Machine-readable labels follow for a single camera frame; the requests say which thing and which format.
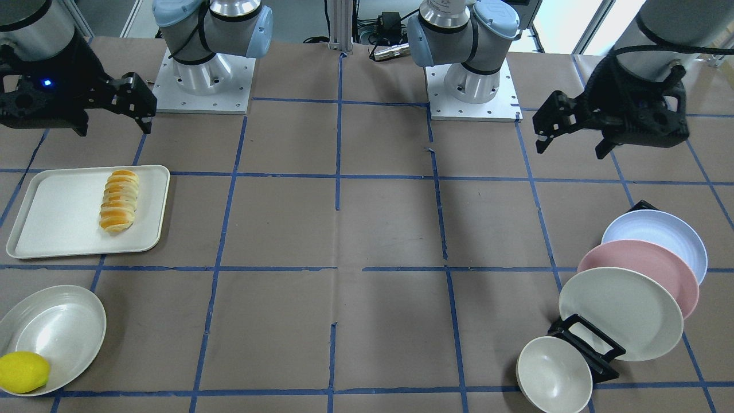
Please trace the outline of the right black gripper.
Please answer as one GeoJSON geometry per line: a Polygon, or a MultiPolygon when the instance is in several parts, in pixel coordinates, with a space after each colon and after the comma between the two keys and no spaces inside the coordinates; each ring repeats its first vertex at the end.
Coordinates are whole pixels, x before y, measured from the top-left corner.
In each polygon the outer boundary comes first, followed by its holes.
{"type": "Polygon", "coordinates": [[[138,73],[110,79],[80,32],[58,54],[26,62],[11,45],[2,45],[2,78],[17,75],[13,91],[2,90],[2,125],[16,129],[71,128],[88,133],[86,109],[104,109],[135,120],[152,131],[157,97],[138,73]]]}

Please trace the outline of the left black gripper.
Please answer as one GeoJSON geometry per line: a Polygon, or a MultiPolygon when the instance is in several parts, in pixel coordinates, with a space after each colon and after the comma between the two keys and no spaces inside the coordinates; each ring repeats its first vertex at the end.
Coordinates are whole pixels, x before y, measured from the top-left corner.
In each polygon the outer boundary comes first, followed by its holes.
{"type": "Polygon", "coordinates": [[[533,115],[536,151],[542,154],[554,138],[581,128],[601,131],[595,146],[599,160],[621,145],[671,148],[687,141],[684,76],[686,68],[674,59],[663,66],[661,81],[643,79],[611,52],[596,66],[584,92],[572,98],[553,91],[533,115]]]}

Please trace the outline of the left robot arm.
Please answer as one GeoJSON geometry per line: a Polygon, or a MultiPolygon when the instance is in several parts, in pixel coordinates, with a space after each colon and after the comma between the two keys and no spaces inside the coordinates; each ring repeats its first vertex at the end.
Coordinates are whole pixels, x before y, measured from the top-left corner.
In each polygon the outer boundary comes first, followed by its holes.
{"type": "MultiPolygon", "coordinates": [[[[598,159],[621,145],[671,148],[687,141],[682,55],[692,42],[669,33],[675,15],[671,1],[643,3],[579,96],[551,92],[533,117],[537,152],[580,129],[602,133],[598,159]]],[[[418,66],[449,65],[453,97],[483,104],[493,97],[490,84],[519,29],[519,15],[503,1],[425,1],[407,21],[407,39],[418,66]]]]}

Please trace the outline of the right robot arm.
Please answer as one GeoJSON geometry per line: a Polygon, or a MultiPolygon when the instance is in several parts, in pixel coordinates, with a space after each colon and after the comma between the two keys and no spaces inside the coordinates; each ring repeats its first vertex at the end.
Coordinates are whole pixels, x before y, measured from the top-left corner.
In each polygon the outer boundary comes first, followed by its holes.
{"type": "MultiPolygon", "coordinates": [[[[217,92],[231,78],[223,55],[261,58],[272,41],[272,10],[260,1],[155,1],[181,88],[217,92]]],[[[146,134],[157,98],[137,73],[108,75],[58,1],[2,2],[2,124],[15,129],[70,128],[85,136],[88,109],[133,118],[146,134]]]]}

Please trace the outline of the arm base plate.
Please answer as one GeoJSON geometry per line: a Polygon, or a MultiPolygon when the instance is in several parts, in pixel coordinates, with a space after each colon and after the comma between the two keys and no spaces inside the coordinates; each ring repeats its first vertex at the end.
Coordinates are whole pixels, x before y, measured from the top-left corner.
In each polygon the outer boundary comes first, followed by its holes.
{"type": "Polygon", "coordinates": [[[524,118],[506,60],[490,75],[472,73],[458,63],[424,71],[433,120],[514,122],[524,118]]]}
{"type": "Polygon", "coordinates": [[[246,115],[257,59],[216,54],[184,65],[165,52],[154,82],[158,113],[246,115]]]}

